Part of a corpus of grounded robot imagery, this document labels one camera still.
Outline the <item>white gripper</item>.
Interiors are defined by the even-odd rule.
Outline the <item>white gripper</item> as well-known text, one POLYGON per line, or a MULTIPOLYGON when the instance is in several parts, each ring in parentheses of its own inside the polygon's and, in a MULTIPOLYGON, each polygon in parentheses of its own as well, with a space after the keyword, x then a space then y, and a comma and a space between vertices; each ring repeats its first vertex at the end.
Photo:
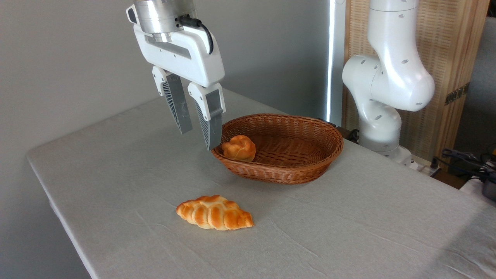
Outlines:
POLYGON ((213 52, 208 53, 210 45, 202 28, 184 27, 172 32, 170 42, 154 41, 138 24, 133 28, 142 55, 154 65, 151 72, 156 88, 166 99, 180 133, 193 128, 180 78, 183 77, 191 81, 188 93, 195 100, 207 150, 216 148, 221 143, 222 113, 226 111, 218 83, 225 71, 216 38, 212 37, 213 52))

